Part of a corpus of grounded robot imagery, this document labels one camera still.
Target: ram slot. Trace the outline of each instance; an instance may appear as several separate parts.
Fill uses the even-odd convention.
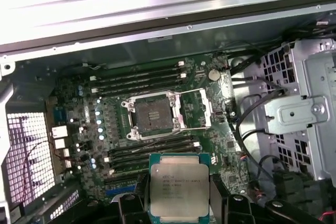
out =
[[[158,84],[153,84],[147,87],[141,87],[138,89],[130,89],[130,90],[123,90],[123,91],[116,91],[116,92],[106,92],[106,93],[96,93],[97,97],[117,97],[119,95],[124,95],[124,94],[139,94],[139,93],[146,93],[146,92],[151,92],[151,91],[159,91],[159,90],[165,90],[169,88],[175,88],[176,86],[182,85],[184,82],[181,80],[177,81],[170,81],[166,83],[160,83]]]
[[[160,152],[164,152],[166,149],[170,149],[170,148],[174,148],[174,147],[180,147],[180,146],[184,146],[184,145],[189,145],[189,144],[193,144],[194,141],[192,140],[188,140],[182,143],[176,143],[176,144],[169,144],[169,145],[163,145],[162,148],[160,149]],[[115,156],[112,158],[112,163],[122,163],[122,162],[127,162],[129,160],[132,160],[134,158],[137,158],[139,156],[144,156],[147,157],[150,153],[153,153],[157,151],[157,148],[154,146],[154,148],[147,148],[147,149],[143,149],[142,152],[138,151],[135,153],[124,153],[121,156]]]
[[[134,74],[132,76],[128,76],[127,78],[105,80],[105,81],[94,81],[94,82],[91,82],[90,86],[94,88],[100,88],[100,87],[114,86],[117,84],[128,83],[128,82],[133,82],[133,81],[143,81],[143,80],[148,80],[148,79],[155,79],[159,77],[162,77],[162,78],[170,77],[170,76],[178,77],[180,75],[181,75],[180,71],[176,72],[175,70],[159,72],[159,73]]]
[[[104,184],[108,185],[111,183],[120,183],[126,180],[137,179],[139,175],[148,173],[148,169],[141,170],[141,172],[134,172],[126,175],[113,176],[111,178],[104,179]]]
[[[195,136],[191,136],[191,135],[186,135],[186,136],[171,136],[170,138],[167,138],[165,140],[162,140],[162,138],[160,139],[160,143],[161,144],[165,144],[165,143],[170,143],[170,142],[174,142],[174,141],[184,141],[184,140],[197,140],[198,141],[198,138],[196,138]],[[141,143],[141,144],[134,144],[134,145],[131,145],[131,146],[125,146],[125,147],[118,147],[118,148],[115,148],[115,149],[112,149],[110,150],[110,154],[113,155],[113,153],[116,153],[116,152],[125,152],[125,151],[131,151],[131,150],[137,150],[138,148],[140,147],[144,147],[146,145],[148,145],[149,143]]]
[[[128,78],[128,77],[133,77],[134,75],[138,74],[160,74],[160,73],[165,73],[167,71],[182,71],[184,69],[184,62],[179,61],[176,64],[173,65],[167,65],[167,66],[162,66],[154,69],[139,69],[134,72],[124,72],[124,73],[119,73],[119,74],[111,74],[111,75],[106,75],[106,76],[91,76],[90,80],[91,81],[109,81],[109,80],[114,80],[114,79],[120,79],[120,78]]]
[[[170,150],[167,150],[166,152],[162,152],[162,153],[185,153],[185,152],[199,152],[200,149],[198,149],[197,147],[194,147],[193,145],[190,146],[185,146],[185,147],[181,147],[181,148],[173,148]],[[149,154],[147,156],[147,158],[142,159],[142,160],[136,160],[136,161],[129,161],[129,162],[125,162],[122,164],[117,164],[117,165],[113,165],[111,168],[114,169],[115,171],[118,171],[119,169],[123,169],[123,168],[127,168],[127,167],[131,167],[131,166],[138,166],[138,165],[144,165],[144,164],[148,164],[149,163]]]
[[[178,147],[178,146],[181,146],[181,145],[185,145],[185,144],[189,144],[190,142],[187,142],[187,143],[177,143],[177,144],[171,144],[169,146],[166,146],[166,145],[158,145],[158,146],[155,146],[155,145],[152,145],[151,147],[149,148],[143,148],[143,149],[139,149],[136,153],[137,154],[142,154],[142,153],[147,153],[147,152],[161,152],[165,149],[167,149],[168,147],[169,148],[173,148],[173,147]],[[125,156],[129,156],[130,154],[132,153],[121,153],[121,154],[116,154],[114,156],[114,158],[117,158],[117,157],[125,157]]]
[[[180,76],[168,76],[168,77],[156,77],[153,79],[146,79],[146,80],[139,80],[139,81],[133,81],[133,82],[128,82],[128,83],[119,83],[115,84],[114,86],[105,86],[101,88],[92,88],[91,93],[101,93],[104,94],[105,92],[110,92],[110,91],[118,91],[118,90],[124,90],[124,89],[133,89],[137,88],[140,86],[149,86],[149,85],[154,85],[154,84],[160,84],[164,83],[167,81],[177,81],[182,79]]]

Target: red wire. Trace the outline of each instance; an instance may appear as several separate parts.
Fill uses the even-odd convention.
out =
[[[319,218],[319,220],[323,220],[323,217],[324,216],[327,216],[327,215],[333,215],[335,214],[335,211],[328,211],[328,212],[324,212],[321,217]]]

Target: intel xeon processor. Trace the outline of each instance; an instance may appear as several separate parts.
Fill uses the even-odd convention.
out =
[[[193,222],[209,214],[209,167],[198,155],[160,155],[150,168],[150,213],[161,222]]]

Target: cable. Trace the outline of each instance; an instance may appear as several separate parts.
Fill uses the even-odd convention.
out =
[[[267,135],[273,135],[273,134],[267,133],[265,131],[265,129],[256,129],[256,130],[252,130],[252,131],[249,131],[249,132],[245,132],[243,134],[243,137],[242,137],[243,141],[245,141],[246,138],[248,138],[249,136],[251,136],[255,133],[264,133],[264,134],[267,134]]]
[[[64,72],[66,72],[69,69],[73,69],[73,68],[90,68],[92,70],[98,70],[101,68],[100,65],[97,64],[93,64],[93,63],[87,63],[87,62],[83,62],[83,63],[78,63],[78,64],[73,64],[73,65],[68,65],[63,67],[62,69],[59,70],[58,72],[58,76],[62,76]]]
[[[24,164],[23,164],[23,169],[22,169],[22,172],[23,172],[23,174],[22,174],[22,176],[23,176],[23,194],[22,194],[22,200],[21,200],[21,202],[24,202],[25,200],[26,200],[26,196],[27,196],[27,194],[26,194],[26,187],[27,187],[27,180],[26,180],[26,173],[25,173],[25,169],[26,169],[26,164],[28,163],[28,158],[29,158],[29,156],[30,156],[30,154],[33,152],[33,150],[35,150],[36,149],[36,147],[38,147],[40,144],[42,144],[42,143],[47,143],[47,142],[49,142],[48,140],[46,140],[46,141],[42,141],[42,142],[40,142],[40,143],[38,143],[38,144],[36,144],[28,153],[27,153],[27,155],[26,155],[26,157],[25,157],[25,160],[24,160]]]
[[[324,212],[321,217],[319,218],[319,220],[323,220],[323,218],[327,215],[334,215],[336,213],[336,211],[328,211],[328,212]]]
[[[264,163],[267,159],[269,159],[270,157],[273,158],[273,159],[275,159],[276,161],[280,162],[280,163],[282,164],[282,167],[283,167],[284,170],[288,170],[288,167],[287,167],[287,165],[284,163],[284,161],[282,161],[279,157],[274,156],[274,155],[266,155],[266,156],[262,157],[262,158],[260,159],[260,161],[259,161],[259,165],[262,167],[262,166],[263,166],[263,163]],[[257,178],[259,178],[260,173],[261,173],[261,170],[258,169]]]
[[[266,83],[267,85],[271,86],[274,89],[284,89],[283,87],[281,87],[280,85],[277,85],[263,77],[244,77],[244,78],[231,78],[231,81],[263,81],[264,83]]]
[[[262,97],[260,100],[258,100],[257,102],[255,102],[254,104],[252,104],[238,119],[237,124],[236,124],[236,128],[233,127],[232,124],[230,124],[230,129],[232,130],[232,132],[234,133],[235,139],[238,143],[238,145],[240,146],[241,150],[247,155],[247,157],[250,159],[250,161],[256,165],[258,168],[260,168],[260,170],[271,180],[273,181],[273,177],[262,167],[259,165],[259,163],[253,158],[253,156],[251,155],[251,153],[248,151],[246,145],[244,144],[244,141],[242,139],[242,136],[240,134],[240,125],[243,122],[243,120],[259,105],[270,101],[278,96],[280,96],[281,94],[283,94],[283,90],[275,90],[270,94],[267,94],[266,96]]]

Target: black ram slot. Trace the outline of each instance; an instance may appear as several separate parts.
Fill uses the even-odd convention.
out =
[[[148,171],[142,171],[142,172],[138,172],[138,173],[132,173],[132,174],[127,174],[127,175],[122,175],[122,176],[116,176],[116,177],[112,177],[112,178],[106,178],[104,179],[104,184],[111,184],[111,183],[119,183],[125,180],[133,180],[133,179],[137,179],[139,175],[141,174],[147,174]]]
[[[124,89],[130,89],[130,88],[136,88],[139,86],[148,86],[148,85],[160,85],[162,82],[167,82],[167,81],[176,81],[180,80],[179,76],[169,76],[169,77],[164,77],[164,78],[155,78],[155,79],[149,79],[149,80],[144,80],[144,81],[137,81],[133,83],[128,83],[128,84],[119,84],[117,86],[112,86],[112,87],[105,87],[105,88],[99,88],[99,92],[109,92],[109,91],[118,91],[118,90],[124,90]]]
[[[173,147],[178,147],[178,146],[181,146],[181,145],[185,145],[185,144],[189,144],[189,142],[187,143],[177,143],[177,144],[171,144],[169,145],[169,148],[173,148]],[[161,146],[151,146],[150,148],[144,148],[142,150],[139,150],[137,151],[136,153],[137,154],[141,154],[141,153],[147,153],[147,152],[160,152],[162,150],[165,150],[167,149],[167,147],[165,145],[161,145]],[[122,153],[122,154],[117,154],[115,155],[114,157],[125,157],[125,156],[129,156],[130,153]]]
[[[138,165],[143,165],[143,164],[148,164],[148,163],[149,163],[149,158],[147,157],[146,159],[141,160],[141,161],[126,162],[126,163],[114,165],[111,168],[114,169],[114,170],[117,170],[117,169],[120,169],[120,168],[130,167],[130,166],[133,166],[133,165],[138,166]]]
[[[178,66],[177,63],[174,65],[168,65],[168,66],[162,66],[162,67],[158,67],[155,69],[139,69],[136,70],[132,73],[129,72],[125,72],[125,73],[120,73],[120,74],[112,74],[110,76],[97,76],[98,80],[111,80],[111,79],[116,79],[116,78],[127,78],[127,76],[133,76],[135,74],[142,74],[142,73],[159,73],[160,71],[165,71],[165,70],[177,70],[177,69],[181,69],[183,68],[183,66]]]
[[[165,84],[160,84],[160,85],[152,85],[149,87],[143,87],[139,88],[138,90],[125,90],[125,91],[118,91],[118,92],[108,92],[108,93],[96,93],[95,95],[97,97],[103,96],[103,97],[116,97],[119,95],[124,95],[124,94],[137,94],[137,93],[144,93],[144,92],[153,92],[153,91],[158,91],[158,90],[163,90],[163,89],[168,89],[168,88],[175,88],[178,85],[182,85],[183,81],[178,80],[178,81],[171,81],[169,83]]]
[[[169,70],[169,71],[161,71],[159,73],[146,73],[146,74],[135,74],[129,77],[123,77],[121,79],[113,79],[113,80],[107,80],[107,81],[95,81],[91,83],[91,86],[93,88],[99,88],[104,86],[111,86],[116,85],[120,83],[125,82],[132,82],[132,81],[139,81],[139,80],[146,80],[146,79],[152,79],[152,78],[158,78],[158,77],[167,77],[167,76],[179,76],[180,71],[176,70]]]
[[[160,150],[160,152],[164,152],[166,149],[170,149],[171,147],[177,147],[177,146],[180,147],[180,146],[188,145],[188,144],[191,144],[191,143],[193,143],[192,140],[185,141],[185,142],[178,143],[178,144],[164,145],[163,147],[165,147],[165,149]],[[146,148],[144,150],[147,151],[147,153],[144,154],[144,155],[142,155],[142,153],[141,153],[141,155],[139,155],[139,152],[125,153],[125,155],[127,155],[128,157],[118,156],[118,157],[112,158],[112,163],[123,163],[123,162],[128,162],[128,161],[133,160],[133,159],[138,158],[138,157],[147,157],[150,153],[153,153],[154,151],[156,151],[156,149],[151,150],[151,149],[148,149],[148,148]]]
[[[164,141],[160,141],[160,143],[164,144],[164,143],[168,143],[168,142],[184,141],[184,140],[188,140],[188,139],[195,140],[197,138],[195,138],[194,136],[190,136],[190,135],[187,135],[187,136],[176,136],[176,137],[171,136],[170,138],[167,138]],[[118,148],[110,150],[109,153],[113,154],[113,153],[121,152],[121,151],[136,150],[139,147],[143,147],[143,146],[146,146],[148,144],[150,144],[150,143],[141,143],[141,144],[135,144],[135,145],[131,145],[131,146],[118,147]]]
[[[184,148],[178,148],[178,149],[170,149],[170,150],[167,150],[166,152],[163,152],[163,153],[183,153],[183,152],[198,152],[199,149],[198,148],[195,148],[193,145],[191,145],[190,147],[184,147]],[[126,163],[122,163],[122,164],[117,164],[117,165],[114,165],[112,166],[111,168],[117,170],[117,169],[121,169],[121,168],[125,168],[125,167],[130,167],[130,166],[133,166],[133,165],[143,165],[143,164],[148,164],[149,163],[149,158],[146,159],[143,159],[142,161],[132,161],[132,162],[126,162]]]

